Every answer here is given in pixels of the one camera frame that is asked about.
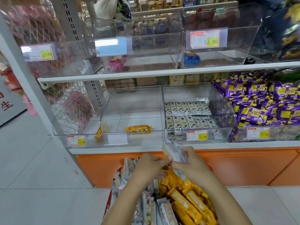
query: store shelf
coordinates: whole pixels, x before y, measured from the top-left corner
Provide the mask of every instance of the store shelf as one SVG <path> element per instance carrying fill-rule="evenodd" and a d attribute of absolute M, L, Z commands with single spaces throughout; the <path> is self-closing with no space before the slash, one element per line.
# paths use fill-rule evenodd
<path fill-rule="evenodd" d="M 151 152 L 162 151 L 162 144 L 157 146 L 136 146 L 136 147 L 108 147 L 108 148 L 71 148 L 74 155 L 79 154 L 106 154 L 106 153 L 130 153 L 130 152 Z M 211 143 L 196 144 L 194 149 L 239 149 L 239 148 L 287 148 L 300 147 L 300 141 L 270 141 L 270 142 L 242 142 L 242 143 Z"/>
<path fill-rule="evenodd" d="M 264 70 L 264 69 L 280 69 L 280 68 L 298 68 L 300 61 L 291 62 L 276 62 L 252 65 L 228 65 L 228 66 L 213 66 L 190 69 L 171 69 L 160 71 L 142 71 L 142 72 L 120 72 L 110 74 L 95 74 L 95 75 L 77 75 L 77 76 L 61 76 L 61 77 L 46 77 L 39 78 L 40 83 L 43 82 L 77 82 L 90 80 L 108 80 L 108 79 L 125 79 L 134 77 L 150 77 L 150 76 L 165 76 L 165 75 L 185 75 L 193 73 L 218 73 L 230 71 L 246 71 L 246 70 Z"/>
<path fill-rule="evenodd" d="M 221 2 L 221 3 L 214 3 L 214 4 L 205 4 L 205 5 L 195 5 L 189 7 L 177 7 L 177 8 L 168 8 L 168 9 L 158 9 L 158 10 L 149 10 L 149 11 L 141 11 L 141 12 L 132 12 L 132 16 L 144 16 L 145 14 L 149 15 L 157 15 L 157 14 L 165 14 L 165 13 L 174 13 L 177 11 L 193 11 L 198 10 L 201 8 L 202 10 L 209 10 L 209 9 L 217 9 L 217 8 L 229 8 L 238 6 L 237 1 L 229 1 L 229 2 Z"/>

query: person's right hand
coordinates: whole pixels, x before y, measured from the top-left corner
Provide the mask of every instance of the person's right hand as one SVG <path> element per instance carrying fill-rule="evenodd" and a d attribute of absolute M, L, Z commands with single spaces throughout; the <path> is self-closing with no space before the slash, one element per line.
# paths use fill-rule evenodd
<path fill-rule="evenodd" d="M 206 162 L 199 157 L 192 146 L 183 148 L 188 153 L 188 163 L 171 162 L 171 167 L 179 170 L 193 183 L 202 187 L 207 181 L 214 176 Z"/>

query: display rack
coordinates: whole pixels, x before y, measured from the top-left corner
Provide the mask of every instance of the display rack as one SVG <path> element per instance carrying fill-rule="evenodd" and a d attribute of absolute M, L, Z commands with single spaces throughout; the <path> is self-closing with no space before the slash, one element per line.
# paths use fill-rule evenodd
<path fill-rule="evenodd" d="M 90 68 L 81 68 L 77 75 L 72 75 L 73 68 L 69 64 L 69 75 L 36 78 L 24 60 L 24 56 L 17 45 L 11 28 L 8 27 L 5 19 L 0 15 L 0 50 L 5 54 L 14 74 L 26 92 L 28 98 L 35 107 L 42 122 L 48 132 L 60 147 L 64 147 L 74 155 L 86 154 L 119 154 L 136 152 L 157 152 L 161 151 L 163 141 L 167 136 L 165 113 L 163 112 L 164 102 L 170 102 L 175 98 L 179 101 L 195 99 L 196 101 L 206 101 L 209 103 L 209 95 L 195 96 L 197 91 L 191 91 L 185 87 L 174 87 L 172 92 L 167 92 L 169 88 L 128 88 L 128 89 L 107 89 L 104 80 L 126 79 L 151 76 L 186 75 L 193 73 L 218 73 L 229 71 L 246 70 L 267 70 L 280 68 L 298 68 L 300 61 L 271 63 L 258 60 L 256 64 L 235 64 L 226 66 L 210 66 L 178 69 L 136 71 L 136 72 L 116 72 L 105 73 L 99 57 L 92 57 L 93 49 L 78 46 L 82 41 L 87 41 L 84 33 L 83 20 L 90 14 L 95 19 L 91 3 L 95 0 L 85 1 L 85 11 L 78 14 L 76 0 L 48 0 L 56 14 L 55 20 L 59 21 L 61 30 L 65 35 L 62 43 L 71 42 L 76 48 L 72 52 L 80 50 L 80 62 L 87 61 Z M 211 5 L 201 5 L 186 8 L 185 10 L 203 8 L 214 9 L 219 7 L 236 7 L 237 2 L 217 3 Z M 182 7 L 169 9 L 170 12 L 183 10 Z M 152 10 L 147 12 L 133 13 L 133 17 L 141 15 L 159 15 L 166 13 L 166 10 Z M 45 98 L 43 89 L 48 89 L 56 83 L 68 83 L 63 95 L 55 99 L 55 103 L 49 103 Z M 80 104 L 80 111 L 74 112 L 73 108 Z M 153 130 L 149 134 L 130 134 L 125 132 L 125 127 L 131 125 L 152 125 Z M 96 142 L 95 136 L 101 134 L 103 137 L 100 143 Z M 79 139 L 81 143 L 72 144 L 72 140 Z M 195 149 L 241 149 L 241 148 L 281 148 L 300 147 L 300 141 L 272 141 L 272 142 L 238 142 L 227 143 L 225 139 L 210 140 L 209 142 L 193 142 Z M 189 142 L 182 143 L 183 146 L 190 145 Z"/>

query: orange cabinet base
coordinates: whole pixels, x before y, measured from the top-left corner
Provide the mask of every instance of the orange cabinet base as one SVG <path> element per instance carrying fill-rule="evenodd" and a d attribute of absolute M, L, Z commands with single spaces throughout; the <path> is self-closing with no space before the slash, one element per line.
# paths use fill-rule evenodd
<path fill-rule="evenodd" d="M 224 185 L 268 185 L 298 156 L 298 148 L 197 150 Z M 151 154 L 164 157 L 163 152 Z M 111 188 L 124 158 L 142 153 L 77 155 L 77 162 L 97 188 Z"/>

